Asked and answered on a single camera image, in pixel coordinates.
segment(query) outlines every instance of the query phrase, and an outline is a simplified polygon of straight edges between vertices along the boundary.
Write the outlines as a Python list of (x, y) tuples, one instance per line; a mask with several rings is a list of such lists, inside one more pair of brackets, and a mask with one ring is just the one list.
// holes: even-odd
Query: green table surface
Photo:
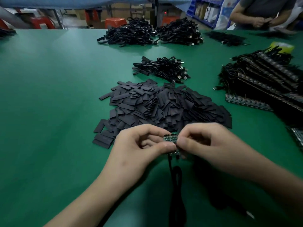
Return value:
[[(225, 102), (224, 91), (214, 91), (222, 65), (230, 58), (258, 49), (272, 41), (234, 31), (251, 45), (227, 47), (208, 37), (204, 44), (183, 46), (99, 45), (105, 30), (18, 30), (0, 41), (0, 226), (42, 226), (79, 196), (101, 172), (110, 150), (92, 143), (93, 130), (107, 119), (108, 93), (117, 81), (140, 82), (132, 63), (175, 56), (182, 59), (191, 79), (186, 85), (232, 114), (236, 135), (257, 151), (303, 177), (303, 153), (272, 112)], [(292, 63), (303, 58), (302, 33), (288, 43), (295, 45)], [(165, 81), (151, 76), (160, 85)], [(234, 210), (216, 210), (205, 188), (197, 181), (192, 164), (179, 160), (183, 170), (182, 196), (187, 209), (186, 226), (289, 226), (282, 209), (252, 183), (222, 174), (223, 190), (256, 217), (242, 217)], [(104, 226), (168, 226), (172, 182), (166, 157), (156, 160), (147, 179), (115, 209)]]

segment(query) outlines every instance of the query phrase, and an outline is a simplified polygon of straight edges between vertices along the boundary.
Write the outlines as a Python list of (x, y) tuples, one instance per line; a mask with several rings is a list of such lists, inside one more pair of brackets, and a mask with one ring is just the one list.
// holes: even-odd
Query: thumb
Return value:
[(200, 144), (197, 141), (186, 137), (178, 137), (177, 145), (188, 153), (202, 158), (205, 157), (208, 151), (213, 150), (213, 147), (211, 146)]
[(148, 161), (151, 162), (161, 154), (173, 152), (176, 149), (177, 146), (172, 142), (159, 142), (145, 150), (148, 156)]

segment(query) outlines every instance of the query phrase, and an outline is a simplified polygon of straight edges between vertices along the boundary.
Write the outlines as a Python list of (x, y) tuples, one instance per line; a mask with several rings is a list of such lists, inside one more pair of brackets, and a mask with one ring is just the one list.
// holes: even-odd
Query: white box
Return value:
[(208, 22), (211, 22), (211, 19), (217, 15), (219, 12), (219, 8), (214, 8), (214, 7), (210, 7), (210, 10), (209, 10), (209, 15), (207, 17), (207, 21)]
[(205, 12), (205, 15), (204, 15), (204, 20), (208, 19), (210, 9), (211, 9), (211, 7), (206, 8), (206, 12)]

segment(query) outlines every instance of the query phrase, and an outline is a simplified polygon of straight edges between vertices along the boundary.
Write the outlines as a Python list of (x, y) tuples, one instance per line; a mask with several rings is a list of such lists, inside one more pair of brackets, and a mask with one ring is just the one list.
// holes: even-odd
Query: hand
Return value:
[(271, 163), (218, 123), (188, 124), (178, 135), (177, 146), (221, 171), (244, 179), (251, 179), (259, 166)]
[(155, 158), (177, 149), (172, 142), (163, 141), (165, 134), (170, 132), (150, 124), (122, 130), (99, 176), (102, 183), (114, 185), (120, 193), (126, 192)]
[(263, 17), (255, 17), (253, 19), (252, 25), (255, 28), (260, 28), (265, 23), (265, 19)]

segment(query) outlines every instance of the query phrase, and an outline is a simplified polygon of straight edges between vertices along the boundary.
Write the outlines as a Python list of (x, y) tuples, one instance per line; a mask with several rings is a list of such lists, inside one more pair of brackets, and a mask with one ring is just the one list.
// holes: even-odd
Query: blue tablecloth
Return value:
[[(0, 0), (4, 8), (41, 8), (41, 9), (89, 9), (112, 3), (144, 4), (148, 0)], [(191, 0), (159, 0), (159, 3), (170, 3), (187, 12)]]

